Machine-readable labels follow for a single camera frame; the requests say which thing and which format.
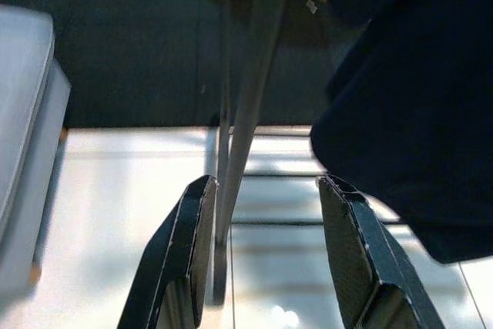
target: white tiled floor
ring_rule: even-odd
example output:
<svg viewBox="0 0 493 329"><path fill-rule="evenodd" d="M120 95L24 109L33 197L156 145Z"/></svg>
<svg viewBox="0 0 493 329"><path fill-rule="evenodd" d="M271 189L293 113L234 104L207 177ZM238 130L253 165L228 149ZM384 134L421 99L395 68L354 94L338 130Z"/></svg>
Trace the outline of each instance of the white tiled floor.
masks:
<svg viewBox="0 0 493 329"><path fill-rule="evenodd" d="M185 186L212 173L213 164L213 135L205 129L71 130L42 279L27 297L0 302L0 328L116 327L146 242ZM307 139L263 138L255 140L247 169L320 167ZM246 179L234 218L319 219L315 182ZM406 227L391 232L446 327L483 328L479 310L493 329L493 259L444 267ZM321 227L234 226L232 241L226 303L205 307L201 328L342 327Z"/></svg>

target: gray cushion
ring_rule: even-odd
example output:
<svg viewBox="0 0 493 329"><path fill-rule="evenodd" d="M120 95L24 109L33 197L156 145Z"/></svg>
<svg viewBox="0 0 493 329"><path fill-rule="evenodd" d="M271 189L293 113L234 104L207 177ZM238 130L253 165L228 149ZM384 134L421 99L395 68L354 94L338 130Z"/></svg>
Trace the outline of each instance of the gray cushion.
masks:
<svg viewBox="0 0 493 329"><path fill-rule="evenodd" d="M53 62L25 155L18 192L0 243L0 300L29 284L69 92L69 83L58 63Z"/></svg>
<svg viewBox="0 0 493 329"><path fill-rule="evenodd" d="M0 239L53 55L48 15L0 5Z"/></svg>

